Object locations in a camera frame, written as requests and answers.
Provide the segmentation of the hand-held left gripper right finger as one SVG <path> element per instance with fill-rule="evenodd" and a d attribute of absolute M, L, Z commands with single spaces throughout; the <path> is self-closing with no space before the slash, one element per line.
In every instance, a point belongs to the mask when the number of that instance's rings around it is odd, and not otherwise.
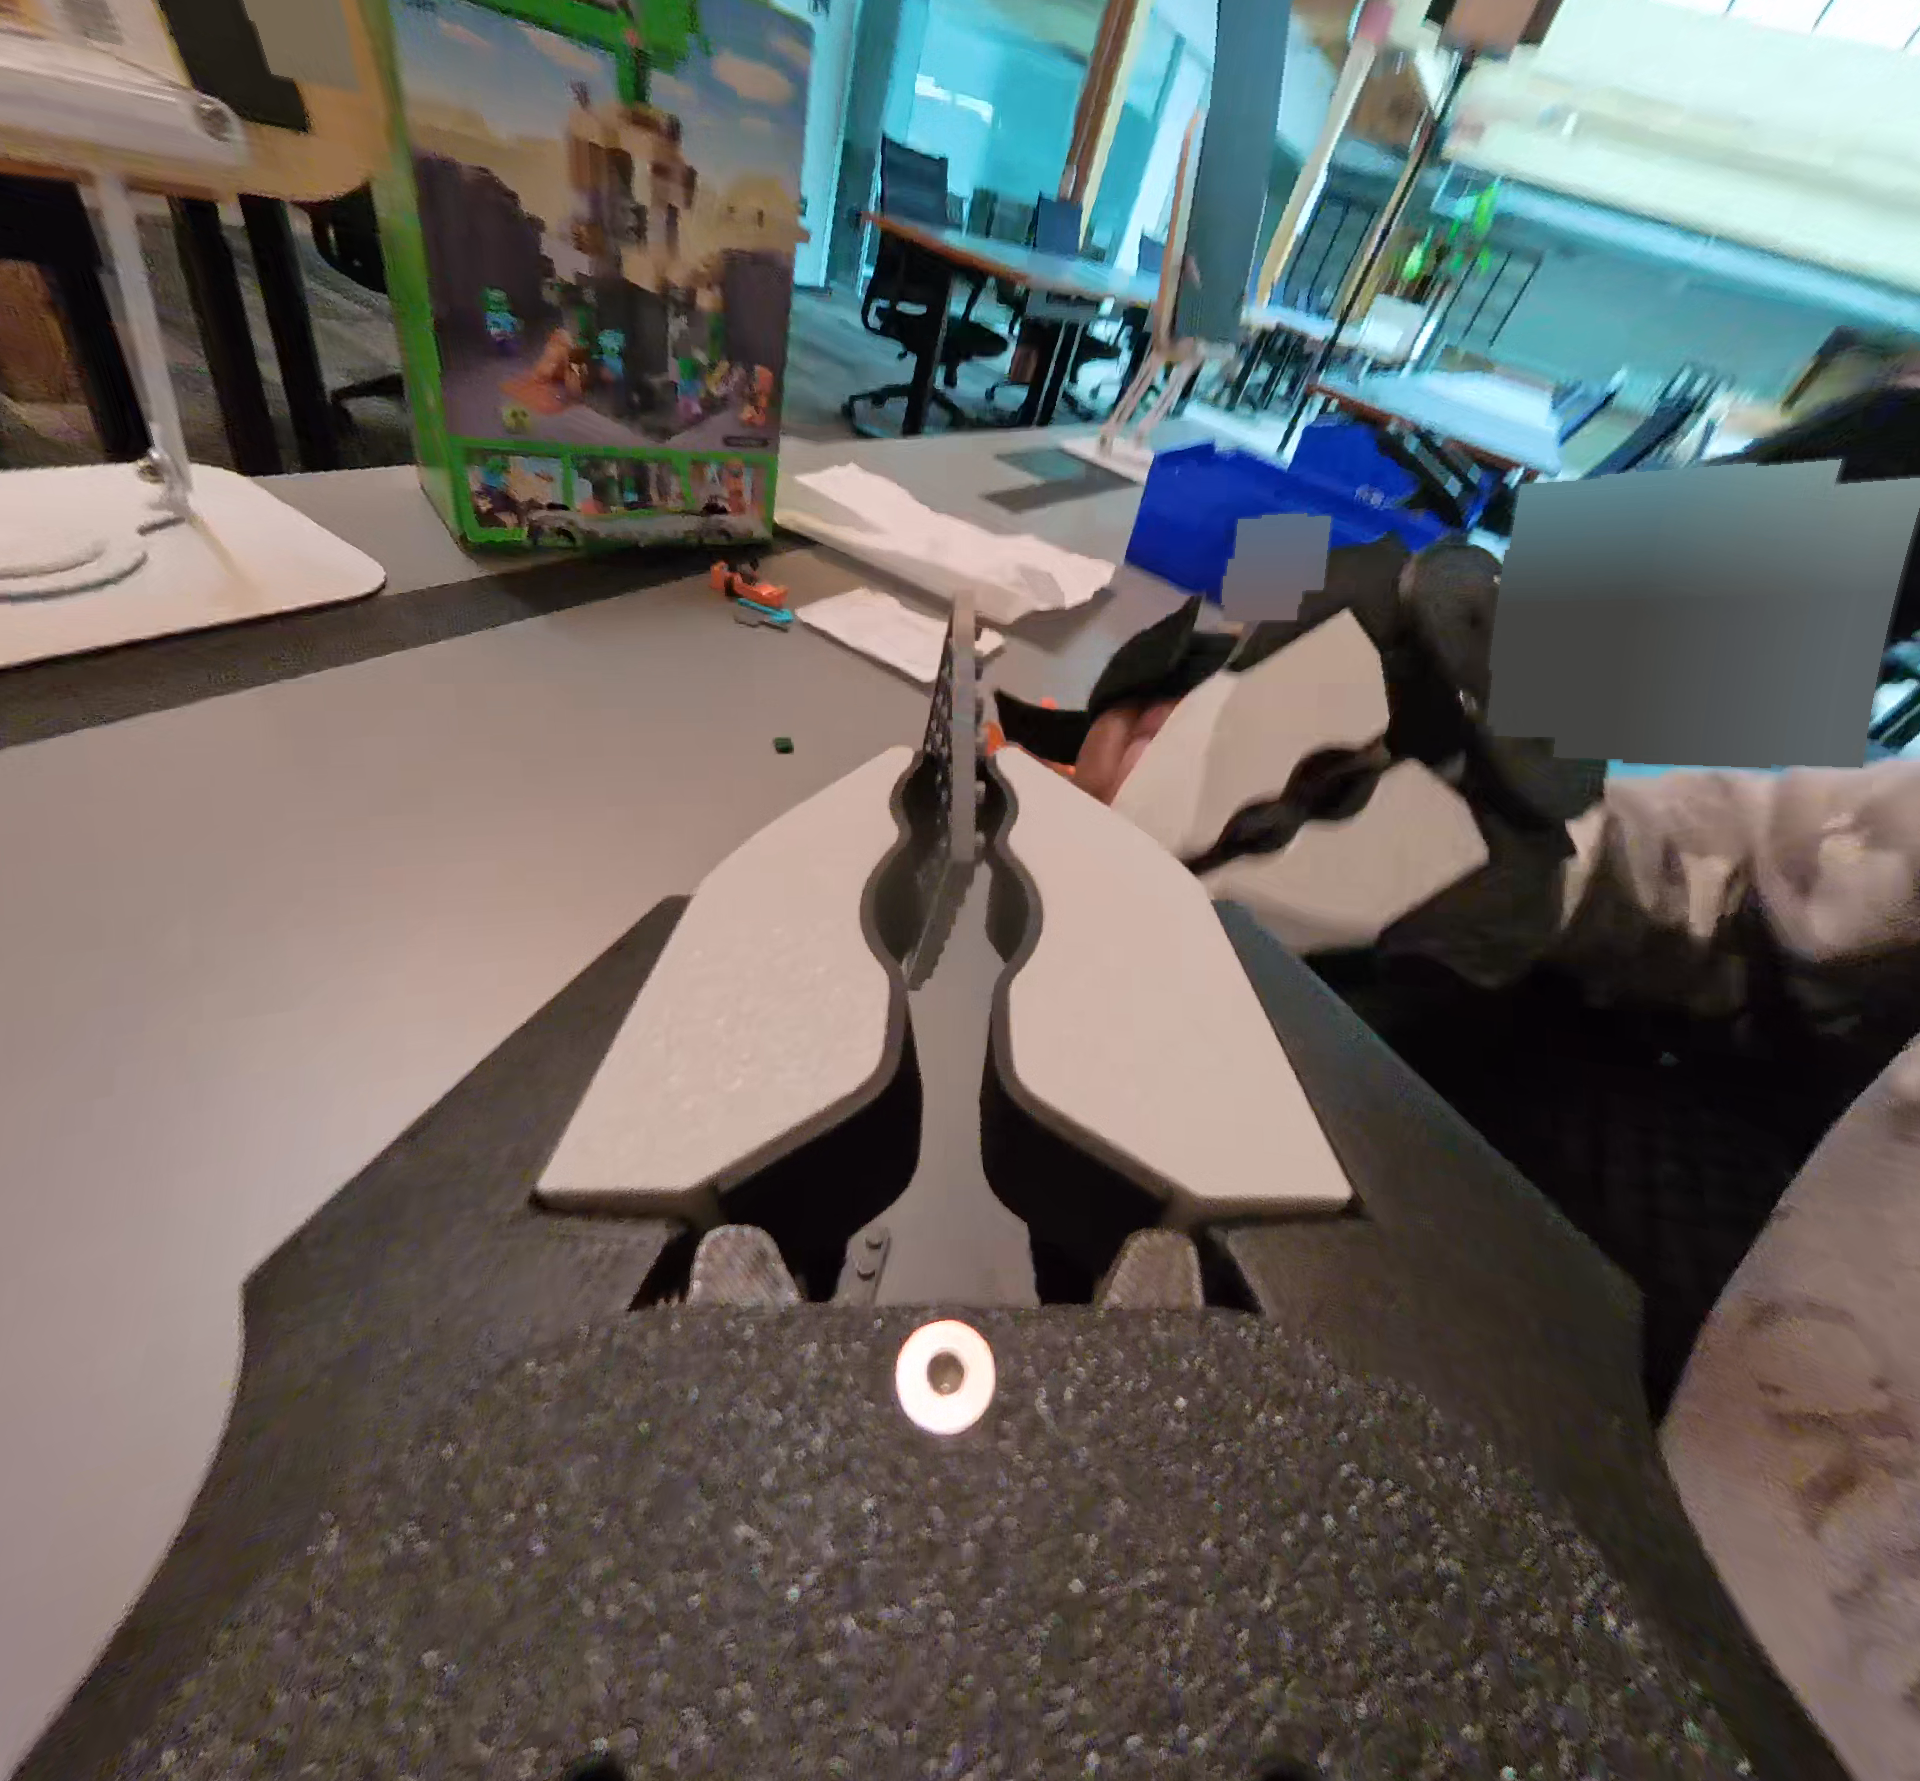
<path fill-rule="evenodd" d="M 979 1159 L 1024 1224 L 1044 1302 L 1080 1302 L 1141 1231 L 1352 1208 L 1199 883 L 1049 764 L 999 748 Z"/>

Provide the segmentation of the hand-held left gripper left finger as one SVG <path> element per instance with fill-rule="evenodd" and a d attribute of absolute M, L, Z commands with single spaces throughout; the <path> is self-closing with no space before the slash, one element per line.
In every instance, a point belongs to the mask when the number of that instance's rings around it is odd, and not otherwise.
<path fill-rule="evenodd" d="M 690 893 L 540 1167 L 569 1216 L 762 1231 L 803 1299 L 910 1185 L 921 1072 L 898 911 L 914 748 L 885 748 Z"/>

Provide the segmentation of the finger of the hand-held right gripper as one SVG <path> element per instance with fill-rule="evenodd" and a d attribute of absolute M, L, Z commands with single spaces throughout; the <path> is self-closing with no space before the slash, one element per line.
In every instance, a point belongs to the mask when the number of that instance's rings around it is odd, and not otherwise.
<path fill-rule="evenodd" d="M 1307 820 L 1290 845 L 1203 877 L 1292 955 L 1364 952 L 1380 933 L 1474 877 L 1490 845 L 1468 800 L 1400 761 L 1351 819 Z"/>
<path fill-rule="evenodd" d="M 1117 786 L 1112 809 L 1195 859 L 1239 812 L 1276 804 L 1309 758 L 1370 751 L 1388 719 L 1380 647 L 1344 611 L 1186 693 Z"/>

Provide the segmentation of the large dark grey lego plate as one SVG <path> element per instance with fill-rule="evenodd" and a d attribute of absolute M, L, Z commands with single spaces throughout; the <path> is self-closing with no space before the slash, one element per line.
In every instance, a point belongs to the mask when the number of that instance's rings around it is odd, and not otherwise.
<path fill-rule="evenodd" d="M 933 976 L 979 861 L 979 768 L 986 724 L 979 710 L 979 619 L 968 589 L 958 589 L 929 699 L 917 809 L 919 930 L 904 965 L 917 992 Z"/>

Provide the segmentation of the person's right forearm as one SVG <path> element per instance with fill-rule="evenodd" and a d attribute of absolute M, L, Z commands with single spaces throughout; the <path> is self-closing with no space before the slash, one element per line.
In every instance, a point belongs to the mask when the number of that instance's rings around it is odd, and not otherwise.
<path fill-rule="evenodd" d="M 1696 1017 L 1782 1008 L 1916 1033 L 1916 764 L 1611 778 L 1547 845 L 1506 846 L 1380 952 L 1498 988 Z"/>

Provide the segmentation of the colourful lego box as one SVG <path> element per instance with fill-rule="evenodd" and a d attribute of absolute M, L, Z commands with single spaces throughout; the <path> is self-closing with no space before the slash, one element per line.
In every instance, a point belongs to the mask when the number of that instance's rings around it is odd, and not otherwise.
<path fill-rule="evenodd" d="M 767 0 L 363 0 L 418 485 L 467 549 L 771 540 L 810 27 Z"/>

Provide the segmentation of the person's right hand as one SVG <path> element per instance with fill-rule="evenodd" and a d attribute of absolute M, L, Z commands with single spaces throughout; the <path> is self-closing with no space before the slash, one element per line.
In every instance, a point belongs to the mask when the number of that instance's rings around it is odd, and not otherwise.
<path fill-rule="evenodd" d="M 1102 804 L 1112 804 L 1117 789 L 1124 786 L 1176 708 L 1176 697 L 1161 697 L 1117 703 L 1096 715 L 1069 764 L 1076 786 Z"/>

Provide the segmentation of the blue plastic storage bin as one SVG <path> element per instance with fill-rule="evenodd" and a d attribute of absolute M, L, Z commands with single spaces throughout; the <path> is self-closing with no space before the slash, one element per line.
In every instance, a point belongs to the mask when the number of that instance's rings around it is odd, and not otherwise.
<path fill-rule="evenodd" d="M 1494 472 L 1342 418 L 1307 424 L 1290 462 L 1174 447 L 1144 479 L 1127 564 L 1248 619 L 1374 557 L 1397 564 L 1462 538 L 1494 489 Z"/>

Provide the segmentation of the white crumpled paper bag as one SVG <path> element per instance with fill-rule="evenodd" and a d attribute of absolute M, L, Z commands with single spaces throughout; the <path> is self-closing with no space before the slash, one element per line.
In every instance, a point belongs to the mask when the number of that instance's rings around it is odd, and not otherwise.
<path fill-rule="evenodd" d="M 933 598 L 966 593 L 995 628 L 1088 608 L 1117 573 L 1112 560 L 943 514 L 856 462 L 784 472 L 775 524 Z"/>

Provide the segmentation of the green plant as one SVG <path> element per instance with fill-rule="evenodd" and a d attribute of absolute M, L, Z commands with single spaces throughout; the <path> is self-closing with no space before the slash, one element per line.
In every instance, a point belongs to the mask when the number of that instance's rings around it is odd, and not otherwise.
<path fill-rule="evenodd" d="M 1426 232 L 1397 264 L 1394 296 L 1409 303 L 1433 303 L 1474 278 L 1494 232 L 1501 190 L 1503 181 L 1493 180 L 1462 194 L 1448 212 L 1433 207 Z"/>

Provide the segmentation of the white instruction sheet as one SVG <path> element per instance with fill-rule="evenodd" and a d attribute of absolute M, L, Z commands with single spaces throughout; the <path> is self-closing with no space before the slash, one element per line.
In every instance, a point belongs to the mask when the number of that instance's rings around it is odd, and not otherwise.
<path fill-rule="evenodd" d="M 891 593 L 848 589 L 793 611 L 812 634 L 932 689 L 949 667 L 950 619 L 919 614 Z"/>

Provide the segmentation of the brown-edged office desk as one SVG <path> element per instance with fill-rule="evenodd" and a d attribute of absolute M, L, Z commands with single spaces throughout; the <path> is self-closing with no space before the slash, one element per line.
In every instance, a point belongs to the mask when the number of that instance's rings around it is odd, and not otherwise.
<path fill-rule="evenodd" d="M 1040 320 L 1049 320 L 1059 329 L 1083 329 L 1092 320 L 1092 314 L 1083 313 L 1088 303 L 1092 310 L 1111 303 L 1124 310 L 1154 310 L 1160 296 L 1160 278 L 1140 270 L 1127 271 L 1083 258 L 1044 255 L 1033 246 L 986 239 L 872 207 L 861 212 L 858 220 L 878 238 L 894 239 L 897 246 L 908 246 L 924 258 L 932 300 L 910 303 L 908 313 L 904 352 L 914 365 L 914 372 L 904 385 L 898 430 L 901 440 L 919 437 L 924 430 L 933 392 L 946 388 L 943 349 L 949 332 L 949 303 L 950 287 L 959 274 L 1002 280 L 1028 291 L 1033 297 L 1040 297 L 1047 307 Z"/>

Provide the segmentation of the black office chair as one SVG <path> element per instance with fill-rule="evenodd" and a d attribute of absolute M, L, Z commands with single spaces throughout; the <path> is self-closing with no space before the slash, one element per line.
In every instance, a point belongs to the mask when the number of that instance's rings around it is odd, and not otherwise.
<path fill-rule="evenodd" d="M 875 212 L 950 235 L 958 220 L 949 213 L 949 160 L 882 135 Z M 910 359 L 914 377 L 845 403 L 845 421 L 858 440 L 882 440 L 872 414 L 891 403 L 901 403 L 898 433 L 919 433 L 929 414 L 939 414 L 950 427 L 979 421 L 950 390 L 959 366 L 988 361 L 1008 348 L 1007 336 L 975 319 L 982 288 L 986 274 L 976 270 L 959 270 L 901 235 L 875 235 L 858 323 L 894 342 Z"/>

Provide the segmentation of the wood-rimmed panel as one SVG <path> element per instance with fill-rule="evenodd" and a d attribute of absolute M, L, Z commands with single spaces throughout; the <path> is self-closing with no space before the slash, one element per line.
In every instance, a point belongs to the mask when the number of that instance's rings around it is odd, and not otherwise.
<path fill-rule="evenodd" d="M 1270 187 L 1292 0 L 1216 0 L 1174 338 L 1238 336 Z"/>
<path fill-rule="evenodd" d="M 2 173 L 329 202 L 391 134 L 360 0 L 2 0 Z"/>

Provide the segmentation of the white stand base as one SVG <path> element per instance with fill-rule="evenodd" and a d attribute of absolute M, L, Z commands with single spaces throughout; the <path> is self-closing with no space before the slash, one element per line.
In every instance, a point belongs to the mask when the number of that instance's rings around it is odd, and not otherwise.
<path fill-rule="evenodd" d="M 197 469 L 125 177 L 92 177 L 154 444 L 2 475 L 2 667 L 371 598 L 385 569 L 248 475 Z"/>

